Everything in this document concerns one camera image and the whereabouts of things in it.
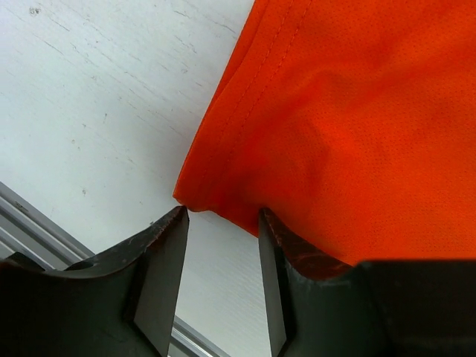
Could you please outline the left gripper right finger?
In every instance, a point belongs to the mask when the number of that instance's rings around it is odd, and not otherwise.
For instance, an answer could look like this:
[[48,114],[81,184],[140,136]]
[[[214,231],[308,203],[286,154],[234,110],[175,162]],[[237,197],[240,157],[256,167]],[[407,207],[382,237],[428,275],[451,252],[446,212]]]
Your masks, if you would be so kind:
[[259,214],[273,356],[473,356],[474,260],[349,266]]

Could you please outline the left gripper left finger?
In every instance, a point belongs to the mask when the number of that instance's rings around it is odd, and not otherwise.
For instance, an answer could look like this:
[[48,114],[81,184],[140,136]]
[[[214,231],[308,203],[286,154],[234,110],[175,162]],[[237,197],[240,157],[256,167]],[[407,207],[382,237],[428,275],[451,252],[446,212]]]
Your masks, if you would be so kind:
[[3,356],[166,356],[189,216],[178,206],[123,242],[46,270],[1,261]]

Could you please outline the orange t-shirt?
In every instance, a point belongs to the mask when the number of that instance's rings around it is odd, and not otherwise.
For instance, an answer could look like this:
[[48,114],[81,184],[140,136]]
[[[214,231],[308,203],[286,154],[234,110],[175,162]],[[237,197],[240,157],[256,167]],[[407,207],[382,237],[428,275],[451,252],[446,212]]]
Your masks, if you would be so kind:
[[174,198],[335,258],[475,256],[475,3],[256,1]]

